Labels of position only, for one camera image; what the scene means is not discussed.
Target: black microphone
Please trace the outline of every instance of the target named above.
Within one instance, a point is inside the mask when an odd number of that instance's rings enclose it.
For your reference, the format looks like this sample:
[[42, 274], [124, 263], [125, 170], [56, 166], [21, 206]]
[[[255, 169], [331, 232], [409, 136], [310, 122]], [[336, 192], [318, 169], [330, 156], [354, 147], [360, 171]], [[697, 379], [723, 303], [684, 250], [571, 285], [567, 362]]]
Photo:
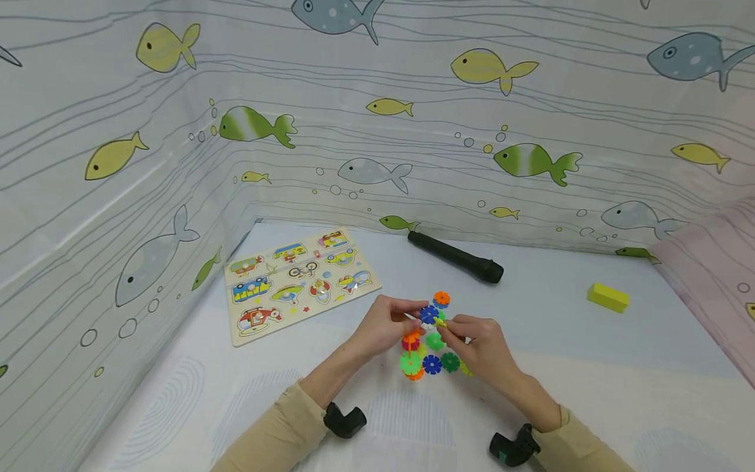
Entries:
[[496, 264], [492, 259], [483, 259], [473, 256], [452, 245], [445, 244], [427, 235], [409, 231], [408, 239], [422, 249], [432, 252], [441, 259], [458, 266], [475, 277], [488, 283], [498, 283], [504, 275], [504, 268]]

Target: beige sleeve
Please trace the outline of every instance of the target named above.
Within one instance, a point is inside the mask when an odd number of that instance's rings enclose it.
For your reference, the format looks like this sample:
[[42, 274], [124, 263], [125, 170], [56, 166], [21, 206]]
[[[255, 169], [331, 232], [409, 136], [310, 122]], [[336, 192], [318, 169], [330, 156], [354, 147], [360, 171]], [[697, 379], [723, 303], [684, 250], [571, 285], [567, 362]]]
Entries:
[[325, 437], [325, 410], [291, 385], [225, 451], [211, 472], [289, 472]]
[[622, 458], [561, 406], [561, 427], [550, 433], [533, 430], [540, 445], [536, 459], [547, 472], [633, 472]]

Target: yellow fish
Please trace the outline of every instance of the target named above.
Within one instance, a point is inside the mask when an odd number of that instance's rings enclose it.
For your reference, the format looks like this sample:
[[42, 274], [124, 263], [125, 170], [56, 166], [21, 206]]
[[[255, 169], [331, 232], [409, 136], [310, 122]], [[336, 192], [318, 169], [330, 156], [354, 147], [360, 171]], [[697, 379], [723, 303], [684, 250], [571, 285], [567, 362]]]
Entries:
[[137, 59], [156, 72], [170, 72], [178, 66], [183, 55], [186, 63], [196, 69], [194, 54], [190, 48], [199, 39], [199, 24], [186, 28], [183, 39], [179, 39], [166, 25], [152, 23], [142, 33], [137, 46]]
[[726, 157], [719, 156], [712, 147], [708, 147], [700, 143], [680, 144], [679, 146], [673, 148], [671, 152], [676, 157], [681, 157], [682, 159], [694, 162], [695, 164], [715, 164], [716, 170], [719, 174], [721, 173], [723, 166], [731, 160]]
[[84, 180], [104, 179], [120, 171], [137, 148], [149, 150], [149, 147], [142, 143], [139, 131], [134, 133], [131, 139], [110, 141], [98, 147], [89, 159]]
[[506, 69], [504, 62], [489, 49], [470, 49], [451, 63], [454, 74], [467, 84], [487, 84], [500, 80], [504, 95], [511, 93], [513, 79], [524, 77], [535, 70], [540, 63], [520, 62]]
[[377, 115], [389, 116], [406, 112], [407, 115], [413, 117], [414, 115], [411, 114], [412, 106], [414, 106], [413, 103], [402, 103], [398, 100], [394, 100], [393, 98], [381, 98], [370, 103], [365, 108]]
[[268, 174], [258, 174], [257, 172], [244, 172], [244, 175], [241, 176], [242, 182], [259, 182], [260, 180], [267, 180], [268, 184], [272, 184], [273, 182], [270, 182], [270, 177], [268, 177]]
[[490, 214], [493, 216], [497, 216], [499, 218], [505, 218], [507, 216], [513, 216], [515, 219], [519, 220], [519, 210], [511, 211], [510, 209], [506, 208], [505, 206], [499, 206], [497, 208], [493, 208], [490, 211]]

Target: hand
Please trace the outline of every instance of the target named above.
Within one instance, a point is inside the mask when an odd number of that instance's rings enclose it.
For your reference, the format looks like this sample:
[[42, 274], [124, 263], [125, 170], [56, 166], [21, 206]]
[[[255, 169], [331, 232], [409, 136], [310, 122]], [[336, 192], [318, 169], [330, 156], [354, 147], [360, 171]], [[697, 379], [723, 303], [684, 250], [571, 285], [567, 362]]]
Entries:
[[419, 319], [409, 319], [404, 313], [415, 318], [419, 310], [427, 306], [427, 301], [410, 301], [378, 295], [365, 314], [359, 327], [346, 342], [352, 352], [364, 356], [365, 361], [382, 354], [396, 345], [402, 336], [419, 329]]
[[[456, 315], [445, 324], [448, 329], [438, 326], [443, 341], [475, 376], [488, 385], [507, 396], [524, 378], [511, 356], [501, 327], [494, 319]], [[465, 344], [465, 338], [470, 338], [471, 342]]]

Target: green fish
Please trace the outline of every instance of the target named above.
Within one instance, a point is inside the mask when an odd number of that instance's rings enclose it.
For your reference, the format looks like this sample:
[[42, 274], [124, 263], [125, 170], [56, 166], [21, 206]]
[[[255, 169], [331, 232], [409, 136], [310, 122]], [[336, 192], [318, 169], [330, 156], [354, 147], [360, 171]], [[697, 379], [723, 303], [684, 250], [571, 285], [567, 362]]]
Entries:
[[210, 272], [212, 271], [212, 266], [220, 263], [220, 249], [218, 249], [215, 255], [212, 256], [212, 259], [205, 262], [202, 268], [199, 269], [199, 273], [196, 274], [196, 279], [194, 279], [194, 285], [192, 285], [191, 287], [192, 292], [198, 289], [199, 286], [205, 281], [205, 279], [207, 279], [207, 276], [209, 276]]
[[581, 153], [569, 153], [552, 162], [548, 152], [541, 145], [533, 143], [515, 144], [493, 156], [495, 163], [514, 177], [531, 177], [548, 172], [553, 182], [561, 187], [566, 187], [565, 171], [579, 170], [579, 159], [582, 159]]
[[391, 230], [409, 229], [409, 231], [415, 231], [417, 229], [417, 225], [420, 223], [419, 221], [413, 221], [409, 223], [404, 218], [395, 216], [394, 214], [381, 218], [380, 222], [383, 224], [383, 226], [390, 228]]
[[235, 106], [220, 120], [220, 136], [234, 141], [254, 141], [273, 135], [280, 144], [294, 149], [296, 146], [288, 135], [296, 133], [293, 116], [281, 115], [275, 125], [270, 125], [267, 118], [248, 106]]
[[661, 262], [645, 248], [621, 248], [616, 250], [616, 254], [620, 256], [627, 256], [629, 258], [645, 258], [653, 264], [660, 264]]

